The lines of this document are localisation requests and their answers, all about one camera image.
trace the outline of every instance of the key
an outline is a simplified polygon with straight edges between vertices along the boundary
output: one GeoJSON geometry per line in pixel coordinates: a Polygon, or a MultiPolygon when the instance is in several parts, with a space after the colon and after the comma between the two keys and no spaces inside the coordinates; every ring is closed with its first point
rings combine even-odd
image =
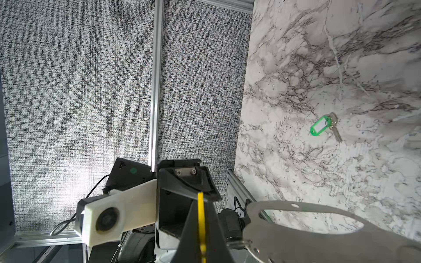
{"type": "Polygon", "coordinates": [[[332,120],[332,124],[330,125],[329,128],[332,131],[333,135],[335,136],[336,141],[340,143],[340,142],[342,142],[342,138],[341,138],[341,135],[338,132],[338,129],[336,128],[336,124],[338,123],[338,117],[333,112],[328,114],[328,116],[332,120]]]}

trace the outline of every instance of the white marble countertop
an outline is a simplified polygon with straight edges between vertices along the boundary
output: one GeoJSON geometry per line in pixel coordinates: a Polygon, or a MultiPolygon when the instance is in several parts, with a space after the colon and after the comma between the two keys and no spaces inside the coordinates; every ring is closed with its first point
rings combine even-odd
{"type": "MultiPolygon", "coordinates": [[[[338,207],[421,241],[420,49],[417,0],[257,0],[236,175],[257,200],[338,207]],[[310,135],[330,112],[341,143],[310,135]]],[[[273,217],[322,233],[357,227],[273,217]]]]}

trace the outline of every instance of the camera lens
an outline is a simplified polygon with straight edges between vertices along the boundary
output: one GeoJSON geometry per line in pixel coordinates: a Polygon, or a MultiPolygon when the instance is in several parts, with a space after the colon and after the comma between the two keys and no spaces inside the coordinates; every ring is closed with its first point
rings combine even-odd
{"type": "Polygon", "coordinates": [[[117,208],[110,207],[102,211],[96,220],[97,231],[108,231],[117,223],[118,210],[117,208]]]}

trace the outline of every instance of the black cable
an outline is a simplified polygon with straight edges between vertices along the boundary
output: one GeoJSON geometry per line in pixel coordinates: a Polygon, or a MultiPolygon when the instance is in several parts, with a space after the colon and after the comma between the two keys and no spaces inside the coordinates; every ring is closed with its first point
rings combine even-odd
{"type": "MultiPolygon", "coordinates": [[[[91,195],[91,193],[95,190],[95,188],[105,179],[105,178],[107,178],[109,175],[106,175],[106,176],[104,176],[103,178],[101,178],[101,180],[99,180],[99,182],[97,182],[96,183],[96,185],[92,188],[92,190],[88,193],[88,195],[85,197],[85,198],[88,198],[90,195],[91,195]]],[[[76,217],[76,213],[74,213],[73,214],[73,216],[70,218],[70,219],[68,219],[68,220],[64,220],[63,222],[60,222],[60,223],[58,223],[54,228],[53,228],[53,230],[50,232],[50,236],[56,236],[56,235],[58,235],[58,234],[60,234],[61,232],[63,232],[63,230],[64,229],[66,229],[66,227],[71,223],[71,222],[73,222],[73,221],[75,221],[76,219],[75,219],[75,217],[76,217]],[[63,225],[63,224],[66,224],[63,228],[61,228],[60,230],[58,230],[57,232],[55,232],[58,228],[59,228],[59,226],[61,226],[61,225],[63,225]]]]}
{"type": "Polygon", "coordinates": [[[237,197],[234,197],[234,211],[236,211],[238,208],[240,208],[241,211],[245,214],[245,210],[244,210],[244,208],[241,207],[241,204],[238,201],[238,198],[237,197]]]}

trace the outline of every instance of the gray fabric wall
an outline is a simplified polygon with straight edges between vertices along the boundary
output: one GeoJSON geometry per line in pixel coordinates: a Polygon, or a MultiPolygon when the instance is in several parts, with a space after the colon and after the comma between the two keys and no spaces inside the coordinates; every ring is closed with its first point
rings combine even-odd
{"type": "MultiPolygon", "coordinates": [[[[147,163],[154,1],[1,5],[16,227],[50,230],[116,157],[147,163]]],[[[159,158],[202,158],[222,195],[234,167],[250,26],[251,15],[166,1],[159,158]]]]}
{"type": "Polygon", "coordinates": [[[165,1],[164,12],[158,158],[201,158],[224,197],[252,15],[195,0],[165,1]]]}
{"type": "Polygon", "coordinates": [[[147,162],[153,5],[1,1],[17,230],[68,219],[116,157],[147,162]]]}

